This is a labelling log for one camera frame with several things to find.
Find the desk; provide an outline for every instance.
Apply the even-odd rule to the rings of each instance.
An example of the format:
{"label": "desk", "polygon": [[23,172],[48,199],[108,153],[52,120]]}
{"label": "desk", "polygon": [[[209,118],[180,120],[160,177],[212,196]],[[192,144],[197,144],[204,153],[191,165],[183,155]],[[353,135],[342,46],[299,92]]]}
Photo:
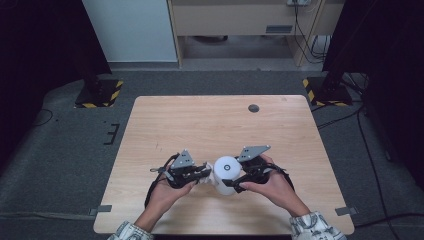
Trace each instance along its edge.
{"label": "desk", "polygon": [[[259,106],[252,113],[249,105]],[[354,231],[307,100],[303,96],[143,96],[136,99],[102,205],[97,233],[134,222],[144,209],[150,183],[173,154],[188,149],[196,165],[237,156],[243,146],[271,145],[266,152],[287,169],[297,194],[311,210],[345,234]],[[252,192],[222,196],[197,185],[157,223],[157,234],[290,234],[290,215]]]}
{"label": "desk", "polygon": [[306,44],[314,35],[332,34],[343,4],[344,0],[311,0],[298,7],[295,27],[295,7],[287,1],[168,0],[180,65],[186,36],[285,35],[296,65],[301,66],[303,52],[309,52]]}

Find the table top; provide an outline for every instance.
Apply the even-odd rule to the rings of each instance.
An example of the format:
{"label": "table top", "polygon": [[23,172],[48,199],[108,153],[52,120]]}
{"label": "table top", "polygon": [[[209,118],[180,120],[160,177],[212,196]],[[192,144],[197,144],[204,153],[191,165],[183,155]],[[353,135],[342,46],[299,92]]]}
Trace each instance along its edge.
{"label": "table top", "polygon": [[[249,106],[259,107],[258,112]],[[343,196],[312,117],[300,95],[142,96],[134,103],[94,223],[97,233],[113,233],[134,222],[157,173],[172,155],[187,149],[196,165],[238,156],[244,146],[270,145],[265,154],[287,170],[296,193],[311,211],[345,234],[354,231]],[[156,234],[290,234],[290,215],[252,192],[220,195],[199,184],[159,220]]]}

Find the black round hole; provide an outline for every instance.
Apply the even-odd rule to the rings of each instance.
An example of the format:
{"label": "black round hole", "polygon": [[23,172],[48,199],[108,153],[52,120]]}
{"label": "black round hole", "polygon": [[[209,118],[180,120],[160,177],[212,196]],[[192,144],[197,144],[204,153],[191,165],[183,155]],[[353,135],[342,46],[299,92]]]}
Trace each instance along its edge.
{"label": "black round hole", "polygon": [[249,111],[250,112],[259,112],[259,106],[256,104],[249,105]]}

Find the power socket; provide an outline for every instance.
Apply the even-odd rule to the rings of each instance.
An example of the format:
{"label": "power socket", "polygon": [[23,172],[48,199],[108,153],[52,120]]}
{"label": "power socket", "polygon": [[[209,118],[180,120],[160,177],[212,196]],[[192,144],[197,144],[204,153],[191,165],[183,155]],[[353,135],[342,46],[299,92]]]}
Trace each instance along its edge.
{"label": "power socket", "polygon": [[311,4],[311,0],[287,0],[288,6],[307,6]]}

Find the hand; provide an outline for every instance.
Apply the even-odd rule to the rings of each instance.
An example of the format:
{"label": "hand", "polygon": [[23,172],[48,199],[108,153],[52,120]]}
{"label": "hand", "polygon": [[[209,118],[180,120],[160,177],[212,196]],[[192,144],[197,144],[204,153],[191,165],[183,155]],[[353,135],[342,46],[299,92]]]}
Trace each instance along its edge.
{"label": "hand", "polygon": [[[264,154],[261,154],[261,157],[268,163],[274,163],[272,158]],[[275,170],[270,172],[269,180],[265,184],[243,182],[240,183],[240,187],[262,194],[275,205],[286,209],[292,217],[303,216],[311,212],[293,191],[284,176]]]}
{"label": "hand", "polygon": [[156,222],[159,221],[162,215],[167,212],[178,199],[187,195],[194,185],[196,185],[195,182],[191,182],[180,189],[174,189],[169,186],[164,175],[159,179],[160,181],[150,196],[149,204],[134,223],[134,225],[148,232],[153,230]]}

